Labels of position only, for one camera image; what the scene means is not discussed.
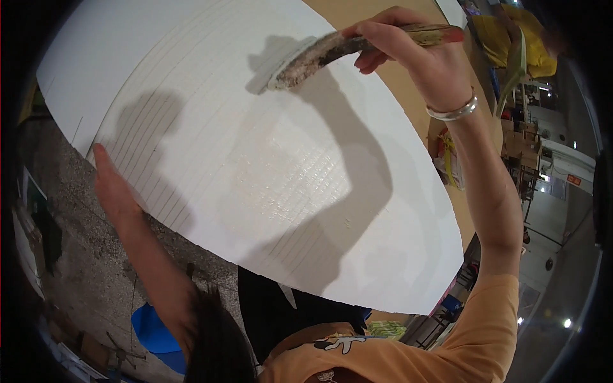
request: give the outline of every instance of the bracelet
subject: bracelet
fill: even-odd
[[[472,97],[470,97],[470,100],[466,103],[466,105],[459,109],[453,110],[451,112],[441,113],[435,112],[434,110],[432,110],[432,108],[426,106],[425,111],[428,113],[428,115],[430,115],[430,117],[440,119],[441,121],[455,121],[457,119],[469,115],[470,113],[473,113],[475,109],[477,109],[477,95],[475,94],[473,88]]]

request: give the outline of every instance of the concrete floor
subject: concrete floor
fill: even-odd
[[[28,123],[20,154],[32,177],[48,197],[50,213],[63,231],[62,256],[54,276],[45,275],[47,297],[68,313],[76,326],[106,346],[108,331],[127,351],[147,355],[135,359],[136,370],[123,371],[148,382],[180,382],[139,344],[131,326],[132,312],[147,299],[128,262],[114,228],[106,220],[93,190],[95,170],[81,157],[52,121]],[[243,326],[238,304],[237,267],[204,250],[150,218],[151,226],[177,263],[195,265],[194,282],[219,287],[226,308]]]

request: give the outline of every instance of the hand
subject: hand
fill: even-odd
[[[448,43],[428,49],[418,46],[400,28],[411,23],[429,24],[412,10],[392,7],[377,16],[352,25],[345,37],[364,36],[377,49],[365,51],[355,66],[370,74],[387,60],[407,68],[417,90],[428,106],[437,112],[451,112],[466,105],[472,96],[461,43]]]
[[[107,218],[119,231],[131,219],[141,218],[142,209],[136,203],[128,182],[115,170],[106,149],[96,143],[93,150],[97,170],[94,190]]]

